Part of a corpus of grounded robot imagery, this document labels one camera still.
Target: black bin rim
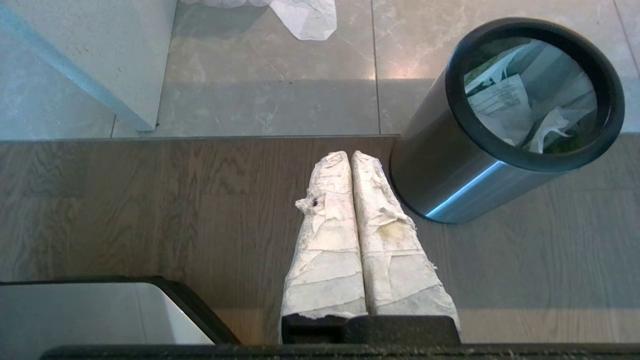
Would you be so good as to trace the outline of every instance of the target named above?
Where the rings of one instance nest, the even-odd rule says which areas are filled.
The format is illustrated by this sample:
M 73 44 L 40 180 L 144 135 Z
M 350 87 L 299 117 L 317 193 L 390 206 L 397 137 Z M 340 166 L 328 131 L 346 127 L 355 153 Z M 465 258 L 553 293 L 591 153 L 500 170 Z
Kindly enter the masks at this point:
M 464 64 L 479 46 L 503 38 L 524 37 L 556 46 L 573 58 L 593 85 L 597 117 L 606 119 L 600 136 L 583 148 L 562 154 L 538 154 L 503 142 L 476 117 L 467 101 Z M 458 125 L 483 151 L 511 166 L 535 172 L 566 172 L 599 158 L 617 139 L 625 117 L 625 100 L 620 78 L 607 57 L 578 33 L 553 22 L 508 17 L 488 22 L 467 34 L 456 46 L 445 68 L 445 91 Z

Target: wooden floor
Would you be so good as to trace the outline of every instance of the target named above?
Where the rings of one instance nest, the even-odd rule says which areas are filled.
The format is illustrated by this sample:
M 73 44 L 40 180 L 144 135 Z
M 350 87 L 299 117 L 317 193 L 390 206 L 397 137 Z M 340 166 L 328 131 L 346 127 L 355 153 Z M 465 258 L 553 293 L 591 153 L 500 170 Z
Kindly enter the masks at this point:
M 0 281 L 163 275 L 274 343 L 314 163 L 393 138 L 4 143 Z M 416 218 L 466 342 L 640 341 L 640 137 L 470 224 Z

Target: torn paper wrapping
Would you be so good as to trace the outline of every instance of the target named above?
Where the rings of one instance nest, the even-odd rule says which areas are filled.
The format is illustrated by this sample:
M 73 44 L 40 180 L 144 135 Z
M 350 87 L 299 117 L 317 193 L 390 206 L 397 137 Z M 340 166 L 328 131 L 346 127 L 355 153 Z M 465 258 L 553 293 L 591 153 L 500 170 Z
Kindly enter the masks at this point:
M 338 26 L 335 0 L 273 0 L 270 7 L 300 40 L 326 40 Z
M 367 308 L 372 315 L 445 315 L 460 329 L 453 300 L 424 253 L 413 220 L 394 196 L 378 159 L 351 159 Z
M 351 183 L 347 154 L 332 152 L 316 164 L 307 197 L 296 201 L 305 219 L 285 280 L 281 316 L 367 314 Z

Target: marble tile floor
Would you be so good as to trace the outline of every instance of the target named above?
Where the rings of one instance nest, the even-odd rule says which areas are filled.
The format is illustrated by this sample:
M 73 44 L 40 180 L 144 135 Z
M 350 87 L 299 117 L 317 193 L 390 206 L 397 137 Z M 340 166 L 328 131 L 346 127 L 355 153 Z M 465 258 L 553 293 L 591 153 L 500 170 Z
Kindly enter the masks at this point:
M 624 131 L 640 131 L 640 1 L 350 0 L 338 30 L 300 42 L 269 8 L 177 8 L 159 126 L 113 136 L 322 136 L 399 134 L 470 30 L 524 16 L 568 26 L 618 71 Z

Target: wrapped object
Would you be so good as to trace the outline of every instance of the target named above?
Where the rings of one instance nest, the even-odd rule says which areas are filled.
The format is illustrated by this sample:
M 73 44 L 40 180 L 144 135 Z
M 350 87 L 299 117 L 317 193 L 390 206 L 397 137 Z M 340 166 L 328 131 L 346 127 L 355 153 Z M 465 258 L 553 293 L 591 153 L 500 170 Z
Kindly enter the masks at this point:
M 316 164 L 307 197 L 296 201 L 305 219 L 285 280 L 282 317 L 367 314 L 352 193 L 344 151 Z
M 400 207 L 380 161 L 351 158 L 367 308 L 372 315 L 444 315 L 458 330 L 456 306 Z

